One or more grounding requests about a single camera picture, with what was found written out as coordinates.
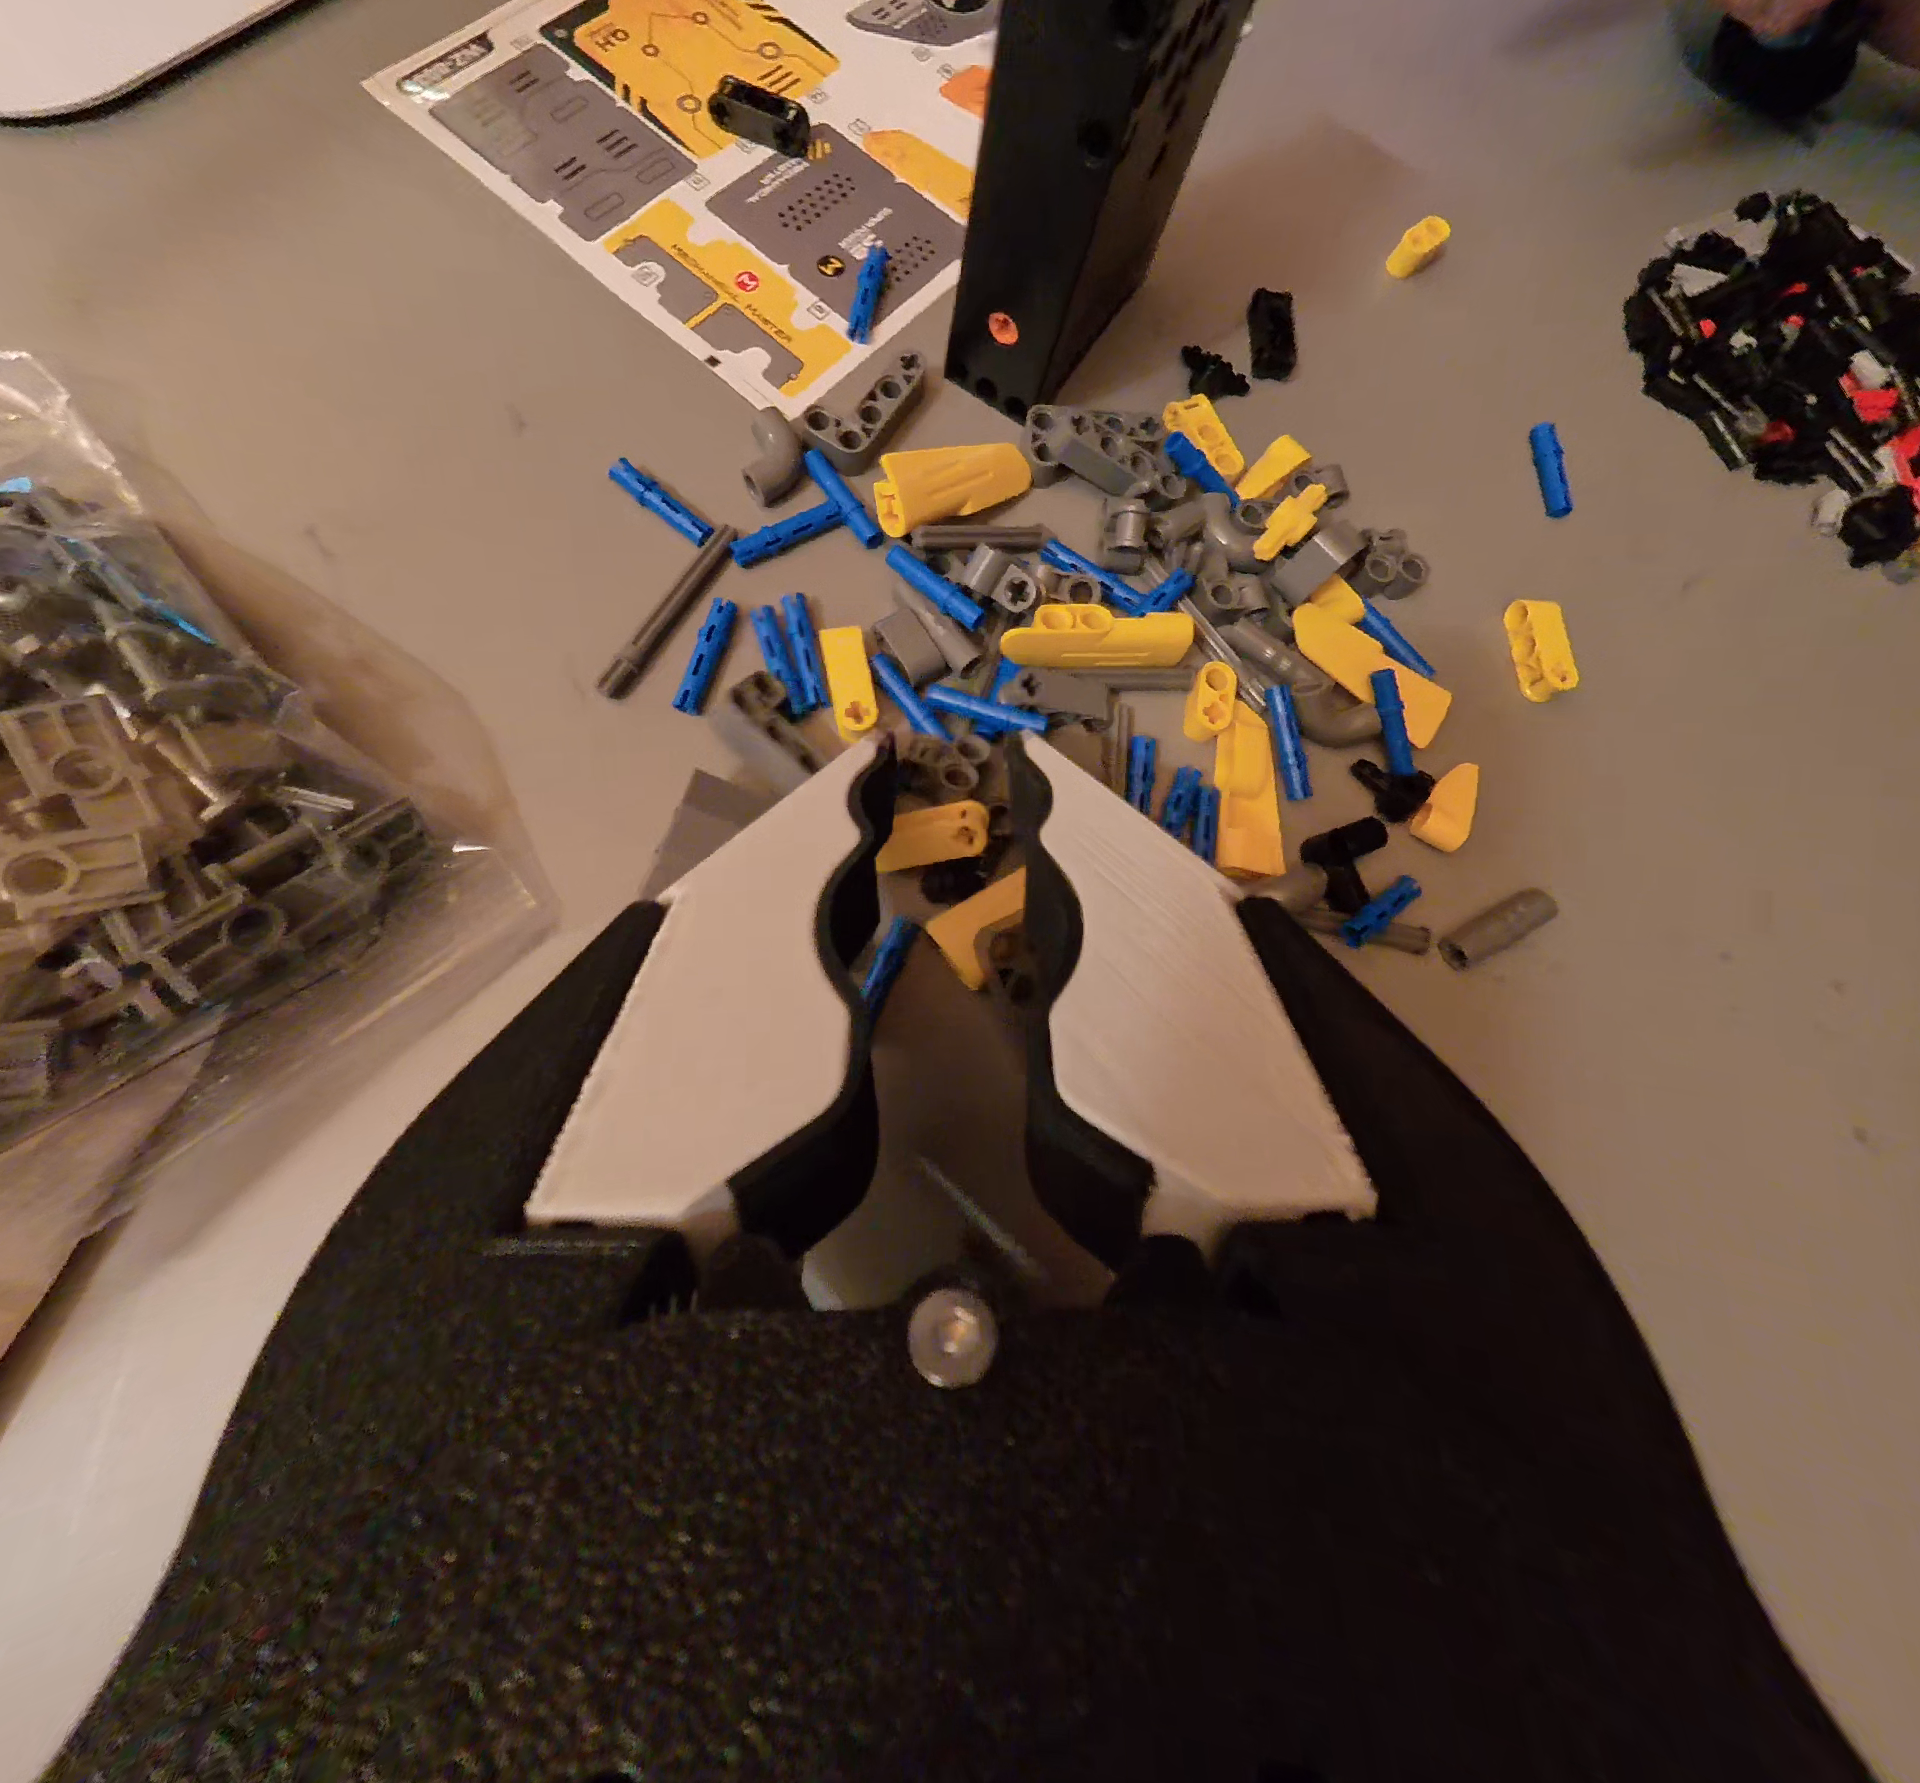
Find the grey tube piece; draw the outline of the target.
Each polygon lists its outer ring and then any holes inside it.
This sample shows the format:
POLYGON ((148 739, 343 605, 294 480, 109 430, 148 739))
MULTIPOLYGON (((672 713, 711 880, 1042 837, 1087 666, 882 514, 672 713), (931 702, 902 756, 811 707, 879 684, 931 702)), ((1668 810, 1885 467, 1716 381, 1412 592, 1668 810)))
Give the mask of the grey tube piece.
POLYGON ((1556 918, 1558 901, 1546 889, 1525 885, 1438 935, 1435 947, 1451 970, 1465 973, 1522 947, 1556 918))

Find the grey axle rod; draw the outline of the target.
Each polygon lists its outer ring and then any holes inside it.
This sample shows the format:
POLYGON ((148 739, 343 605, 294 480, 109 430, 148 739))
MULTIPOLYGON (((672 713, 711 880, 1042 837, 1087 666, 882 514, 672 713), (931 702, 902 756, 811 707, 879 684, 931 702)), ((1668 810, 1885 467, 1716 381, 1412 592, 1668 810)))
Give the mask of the grey axle rod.
POLYGON ((646 613, 637 633, 615 655, 598 681, 598 694, 618 702, 630 698, 637 684, 651 672, 662 647, 683 624, 701 592, 717 581, 722 566, 733 558, 738 526, 718 523, 707 545, 695 552, 692 565, 670 585, 666 595, 646 613))

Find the black piece on sticker sheet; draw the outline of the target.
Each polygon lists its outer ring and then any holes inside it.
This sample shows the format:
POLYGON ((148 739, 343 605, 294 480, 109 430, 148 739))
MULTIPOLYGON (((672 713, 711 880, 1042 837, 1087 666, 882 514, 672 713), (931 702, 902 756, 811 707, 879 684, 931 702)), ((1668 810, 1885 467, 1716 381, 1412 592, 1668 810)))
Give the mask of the black piece on sticker sheet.
POLYGON ((727 139, 777 151, 785 160, 811 157, 811 116, 805 105, 741 76, 722 76, 707 96, 707 116, 727 139))

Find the yellow and grey sticker sheet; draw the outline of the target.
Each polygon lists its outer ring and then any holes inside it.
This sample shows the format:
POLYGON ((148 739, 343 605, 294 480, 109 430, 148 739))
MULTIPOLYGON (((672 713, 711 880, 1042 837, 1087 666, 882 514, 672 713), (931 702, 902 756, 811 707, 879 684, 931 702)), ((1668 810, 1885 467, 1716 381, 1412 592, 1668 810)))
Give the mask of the yellow and grey sticker sheet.
POLYGON ((963 273, 1002 0, 507 0, 365 89, 754 406, 796 417, 963 273), (722 76, 811 157, 727 139, 722 76), (870 346, 857 262, 893 262, 870 346))

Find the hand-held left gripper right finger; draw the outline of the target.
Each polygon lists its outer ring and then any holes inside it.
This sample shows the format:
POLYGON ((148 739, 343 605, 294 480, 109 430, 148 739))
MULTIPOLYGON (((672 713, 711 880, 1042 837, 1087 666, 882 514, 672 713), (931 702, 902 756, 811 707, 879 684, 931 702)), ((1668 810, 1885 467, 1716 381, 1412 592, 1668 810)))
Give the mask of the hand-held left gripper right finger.
POLYGON ((1380 1192, 1236 889, 1050 742, 1019 742, 1027 1164, 1105 1267, 1380 1192))

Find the black perforated block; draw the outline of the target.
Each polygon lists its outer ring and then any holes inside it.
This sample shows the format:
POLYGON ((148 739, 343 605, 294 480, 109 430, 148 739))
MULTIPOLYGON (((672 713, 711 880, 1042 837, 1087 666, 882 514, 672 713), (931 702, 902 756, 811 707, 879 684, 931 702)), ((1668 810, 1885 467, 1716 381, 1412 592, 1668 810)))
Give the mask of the black perforated block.
POLYGON ((1002 0, 944 375, 1064 394, 1145 283, 1257 0, 1002 0))

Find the clear bag of grey pieces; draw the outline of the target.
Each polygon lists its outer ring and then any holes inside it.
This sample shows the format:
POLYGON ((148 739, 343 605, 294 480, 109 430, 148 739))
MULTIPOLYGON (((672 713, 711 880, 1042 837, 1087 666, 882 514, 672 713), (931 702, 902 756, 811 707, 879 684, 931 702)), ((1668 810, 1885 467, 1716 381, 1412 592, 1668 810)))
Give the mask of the clear bag of grey pieces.
POLYGON ((326 721, 4 352, 4 1352, 185 1151, 330 1102, 547 911, 326 721))

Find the pile of toy building pieces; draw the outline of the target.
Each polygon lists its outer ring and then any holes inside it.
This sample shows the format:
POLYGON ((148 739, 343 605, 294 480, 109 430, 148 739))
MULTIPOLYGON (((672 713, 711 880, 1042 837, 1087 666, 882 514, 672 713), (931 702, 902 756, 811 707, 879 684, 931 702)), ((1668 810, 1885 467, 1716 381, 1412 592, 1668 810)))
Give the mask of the pile of toy building pieces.
MULTIPOLYGON (((763 409, 754 423, 756 455, 741 468, 749 495, 775 509, 819 468, 831 478, 863 471, 896 436, 922 394, 924 355, 903 349, 882 362, 879 375, 850 414, 830 406, 811 406, 795 417, 780 406, 763 409)), ((1027 607, 1035 613, 1035 629, 1016 633, 1016 650, 1006 655, 1016 672, 1077 672, 1100 681, 1181 678, 1187 656, 1209 650, 1218 637, 1213 624, 1187 617, 1186 595, 1171 592, 1173 585, 1192 581, 1187 574, 1168 575, 1154 590, 1138 592, 1100 571, 1077 566, 1073 550, 1050 542, 1038 523, 963 532, 963 546, 976 552, 1042 552, 1066 574, 1066 595, 1054 595, 1042 585, 1029 587, 1027 607)), ((1381 947, 1406 954, 1438 950, 1435 931, 1406 921, 1415 901, 1417 885, 1399 882, 1374 895, 1367 907, 1339 911, 1333 862, 1313 862, 1302 880, 1284 880, 1284 907, 1313 931, 1351 950, 1381 947)))

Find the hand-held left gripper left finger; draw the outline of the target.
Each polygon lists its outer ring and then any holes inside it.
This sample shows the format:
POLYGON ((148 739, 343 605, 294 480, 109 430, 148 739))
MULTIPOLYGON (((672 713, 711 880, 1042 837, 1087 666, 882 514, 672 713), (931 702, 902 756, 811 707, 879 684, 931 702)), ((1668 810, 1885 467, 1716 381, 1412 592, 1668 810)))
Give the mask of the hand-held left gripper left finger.
POLYGON ((805 1260, 879 1164, 873 1011, 896 746, 860 742, 641 911, 651 940, 524 1202, 536 1232, 651 1226, 805 1260))

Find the pile of black red pieces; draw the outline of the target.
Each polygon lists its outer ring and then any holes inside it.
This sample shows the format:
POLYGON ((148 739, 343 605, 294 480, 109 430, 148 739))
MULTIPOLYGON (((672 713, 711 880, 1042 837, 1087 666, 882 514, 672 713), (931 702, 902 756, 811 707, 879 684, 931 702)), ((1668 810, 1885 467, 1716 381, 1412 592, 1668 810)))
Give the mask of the pile of black red pieces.
POLYGON ((1643 390, 1811 495, 1850 571, 1918 581, 1918 267, 1813 192, 1668 234, 1622 303, 1643 390))

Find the yellow two-hole beam piece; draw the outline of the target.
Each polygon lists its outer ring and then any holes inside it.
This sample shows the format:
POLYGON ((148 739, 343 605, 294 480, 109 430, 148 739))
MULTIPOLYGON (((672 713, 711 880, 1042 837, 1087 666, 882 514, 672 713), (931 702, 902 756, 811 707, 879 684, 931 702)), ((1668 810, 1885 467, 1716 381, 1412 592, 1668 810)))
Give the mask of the yellow two-hole beam piece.
POLYGON ((1580 689, 1580 663, 1565 607, 1556 598, 1514 598, 1503 633, 1525 700, 1541 707, 1580 689))

